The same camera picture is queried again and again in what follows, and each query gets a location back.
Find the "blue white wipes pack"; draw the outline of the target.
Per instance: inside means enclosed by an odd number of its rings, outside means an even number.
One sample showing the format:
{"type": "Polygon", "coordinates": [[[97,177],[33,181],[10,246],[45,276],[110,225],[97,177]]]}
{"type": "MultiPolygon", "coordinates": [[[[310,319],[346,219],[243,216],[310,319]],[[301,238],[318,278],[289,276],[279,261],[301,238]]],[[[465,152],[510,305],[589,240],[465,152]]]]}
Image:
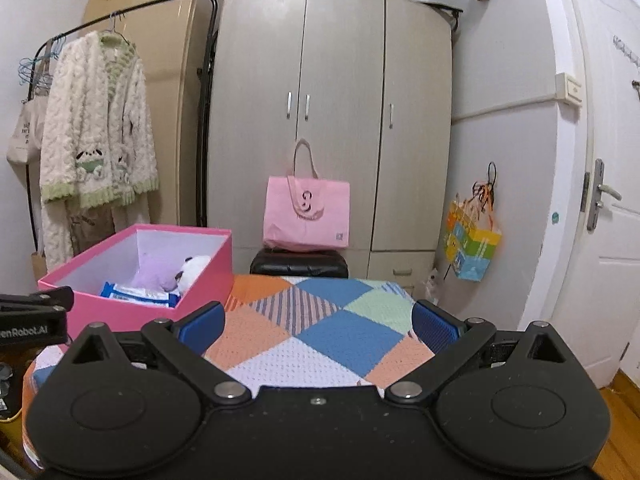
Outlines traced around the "blue white wipes pack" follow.
{"type": "Polygon", "coordinates": [[[149,290],[145,288],[129,287],[121,284],[105,282],[100,296],[106,299],[131,302],[147,307],[175,308],[180,296],[163,290],[149,290]]]}

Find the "purple plush toy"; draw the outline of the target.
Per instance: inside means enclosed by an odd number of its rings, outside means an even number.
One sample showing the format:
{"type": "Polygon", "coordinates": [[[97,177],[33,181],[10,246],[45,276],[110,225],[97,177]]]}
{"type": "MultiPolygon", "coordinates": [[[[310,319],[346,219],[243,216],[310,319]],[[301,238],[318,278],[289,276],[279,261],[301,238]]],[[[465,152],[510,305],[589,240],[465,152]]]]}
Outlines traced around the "purple plush toy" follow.
{"type": "Polygon", "coordinates": [[[131,286],[171,292],[176,287],[175,275],[185,261],[171,252],[148,252],[141,257],[131,286]]]}

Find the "white panda plush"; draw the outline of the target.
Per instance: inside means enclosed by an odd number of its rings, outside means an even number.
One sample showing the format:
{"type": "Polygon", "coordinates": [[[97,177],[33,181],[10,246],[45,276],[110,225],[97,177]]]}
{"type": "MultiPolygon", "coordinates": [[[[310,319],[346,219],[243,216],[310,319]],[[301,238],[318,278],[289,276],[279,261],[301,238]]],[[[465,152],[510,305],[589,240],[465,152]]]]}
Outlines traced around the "white panda plush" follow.
{"type": "Polygon", "coordinates": [[[181,269],[175,275],[176,287],[174,294],[184,296],[198,280],[200,275],[209,265],[211,256],[194,256],[186,258],[181,269]]]}

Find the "pink storage box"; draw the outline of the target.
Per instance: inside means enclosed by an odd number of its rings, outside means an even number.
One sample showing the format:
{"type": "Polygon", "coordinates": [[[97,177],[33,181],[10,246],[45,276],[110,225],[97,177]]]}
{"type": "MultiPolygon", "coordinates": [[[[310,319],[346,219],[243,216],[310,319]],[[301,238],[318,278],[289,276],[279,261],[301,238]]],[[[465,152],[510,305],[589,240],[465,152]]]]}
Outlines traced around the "pink storage box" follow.
{"type": "Polygon", "coordinates": [[[92,322],[118,332],[138,330],[154,318],[178,320],[209,301],[226,300],[232,283],[230,231],[135,224],[49,272],[38,287],[73,289],[67,330],[75,337],[92,322]],[[106,298],[107,284],[175,292],[179,300],[168,307],[106,298]]]}

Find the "white door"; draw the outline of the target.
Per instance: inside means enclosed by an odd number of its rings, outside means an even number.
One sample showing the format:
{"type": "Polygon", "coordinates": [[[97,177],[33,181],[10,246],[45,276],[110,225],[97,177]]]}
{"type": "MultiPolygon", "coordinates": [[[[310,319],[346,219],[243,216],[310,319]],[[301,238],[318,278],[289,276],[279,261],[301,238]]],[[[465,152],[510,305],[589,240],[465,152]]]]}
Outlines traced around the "white door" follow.
{"type": "Polygon", "coordinates": [[[549,321],[598,387],[639,324],[639,0],[547,0],[558,143],[520,323],[549,321]]]}

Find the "colourful paper gift bag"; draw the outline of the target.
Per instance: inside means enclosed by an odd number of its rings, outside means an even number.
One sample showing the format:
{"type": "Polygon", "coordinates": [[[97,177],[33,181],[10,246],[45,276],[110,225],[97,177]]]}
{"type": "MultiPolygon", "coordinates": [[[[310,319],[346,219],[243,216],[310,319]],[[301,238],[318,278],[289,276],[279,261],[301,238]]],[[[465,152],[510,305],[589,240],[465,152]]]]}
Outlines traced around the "colourful paper gift bag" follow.
{"type": "Polygon", "coordinates": [[[497,166],[490,162],[485,181],[476,181],[471,196],[459,195],[449,204],[444,253],[457,278],[479,283],[502,239],[495,215],[497,166]]]}

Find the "colourful patchwork blanket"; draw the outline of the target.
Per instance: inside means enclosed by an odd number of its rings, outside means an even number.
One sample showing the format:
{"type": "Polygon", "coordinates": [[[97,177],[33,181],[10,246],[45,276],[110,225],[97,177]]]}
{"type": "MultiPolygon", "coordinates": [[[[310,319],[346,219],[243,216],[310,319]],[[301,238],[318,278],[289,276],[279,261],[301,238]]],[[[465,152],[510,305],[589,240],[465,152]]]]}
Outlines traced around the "colourful patchwork blanket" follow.
{"type": "Polygon", "coordinates": [[[250,391],[265,386],[380,390],[434,356],[394,282],[238,275],[224,333],[204,358],[250,391]]]}

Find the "beige canvas tote bag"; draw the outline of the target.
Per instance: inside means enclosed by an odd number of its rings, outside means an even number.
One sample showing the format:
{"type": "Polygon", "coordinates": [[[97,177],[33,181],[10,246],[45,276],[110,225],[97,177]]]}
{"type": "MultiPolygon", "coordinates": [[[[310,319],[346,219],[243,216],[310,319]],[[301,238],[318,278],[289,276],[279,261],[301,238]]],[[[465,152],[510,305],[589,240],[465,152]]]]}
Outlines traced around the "beige canvas tote bag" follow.
{"type": "Polygon", "coordinates": [[[6,150],[10,164],[26,166],[39,159],[47,104],[46,96],[35,96],[23,104],[6,150]]]}

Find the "cream green knit cardigan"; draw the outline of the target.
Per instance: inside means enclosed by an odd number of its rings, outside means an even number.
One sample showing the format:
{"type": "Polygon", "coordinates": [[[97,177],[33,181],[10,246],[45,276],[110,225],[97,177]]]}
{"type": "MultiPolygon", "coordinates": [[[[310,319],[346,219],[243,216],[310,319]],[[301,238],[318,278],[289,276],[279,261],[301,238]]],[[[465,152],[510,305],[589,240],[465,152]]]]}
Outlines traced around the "cream green knit cardigan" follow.
{"type": "Polygon", "coordinates": [[[116,32],[89,32],[55,65],[41,143],[45,203],[132,204],[160,187],[142,59],[116,32]]]}

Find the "black suitcase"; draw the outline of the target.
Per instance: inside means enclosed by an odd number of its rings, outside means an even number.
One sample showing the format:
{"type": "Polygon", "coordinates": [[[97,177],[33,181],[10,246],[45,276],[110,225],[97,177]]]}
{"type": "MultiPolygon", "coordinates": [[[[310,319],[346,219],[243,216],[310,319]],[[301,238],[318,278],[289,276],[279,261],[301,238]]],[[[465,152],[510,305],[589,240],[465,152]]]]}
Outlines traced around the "black suitcase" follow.
{"type": "Polygon", "coordinates": [[[264,248],[250,263],[250,274],[294,278],[349,278],[348,264],[335,250],[289,252],[264,248]]]}

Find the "pink tote bag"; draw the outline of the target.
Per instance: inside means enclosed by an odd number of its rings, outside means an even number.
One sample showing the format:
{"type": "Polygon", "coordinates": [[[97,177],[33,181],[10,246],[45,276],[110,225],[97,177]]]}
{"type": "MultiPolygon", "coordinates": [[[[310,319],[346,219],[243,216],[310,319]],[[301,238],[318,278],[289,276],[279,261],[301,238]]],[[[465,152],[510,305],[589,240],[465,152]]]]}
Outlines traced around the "pink tote bag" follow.
{"type": "Polygon", "coordinates": [[[314,168],[311,146],[299,139],[284,177],[270,177],[266,188],[262,244],[291,252],[346,249],[350,229],[350,184],[323,180],[314,168]],[[299,148],[309,154],[311,176],[295,173],[299,148]]]}

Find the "beige wardrobe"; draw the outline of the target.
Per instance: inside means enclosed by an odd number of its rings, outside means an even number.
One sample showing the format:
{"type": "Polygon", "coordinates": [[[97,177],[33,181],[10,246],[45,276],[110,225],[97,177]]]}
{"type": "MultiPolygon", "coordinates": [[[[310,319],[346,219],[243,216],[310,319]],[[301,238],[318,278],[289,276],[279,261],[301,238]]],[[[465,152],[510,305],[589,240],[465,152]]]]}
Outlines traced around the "beige wardrobe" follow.
{"type": "Polygon", "coordinates": [[[350,186],[354,278],[414,289],[432,270],[447,180],[450,13],[414,0],[224,0],[207,220],[233,269],[262,249],[267,183],[294,167],[350,186]]]}

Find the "black clothes rack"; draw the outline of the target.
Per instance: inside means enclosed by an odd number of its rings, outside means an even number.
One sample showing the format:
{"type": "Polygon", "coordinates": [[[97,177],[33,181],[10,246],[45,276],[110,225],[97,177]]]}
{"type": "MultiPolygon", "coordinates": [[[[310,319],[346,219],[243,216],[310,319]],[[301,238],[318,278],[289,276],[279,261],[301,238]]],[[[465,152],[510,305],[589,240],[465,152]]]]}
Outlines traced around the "black clothes rack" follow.
{"type": "MultiPolygon", "coordinates": [[[[55,44],[58,40],[66,39],[68,36],[76,34],[81,30],[87,29],[95,24],[104,21],[114,22],[115,18],[126,14],[136,12],[150,6],[160,6],[161,4],[178,0],[149,0],[134,6],[127,6],[123,9],[112,11],[80,24],[74,28],[60,32],[59,34],[49,38],[36,51],[32,58],[32,67],[36,66],[36,58],[40,58],[42,51],[48,44],[55,44]]],[[[204,228],[207,222],[206,206],[207,206],[207,160],[206,150],[208,149],[208,130],[209,130],[209,112],[210,99],[212,98],[212,82],[213,82],[213,60],[215,53],[215,40],[217,33],[215,32],[216,18],[220,8],[218,0],[208,0],[210,4],[210,14],[205,36],[205,50],[203,54],[202,67],[196,72],[198,81],[200,82],[200,95],[198,96],[198,128],[196,129],[196,148],[195,148],[195,221],[199,228],[204,228]]]]}

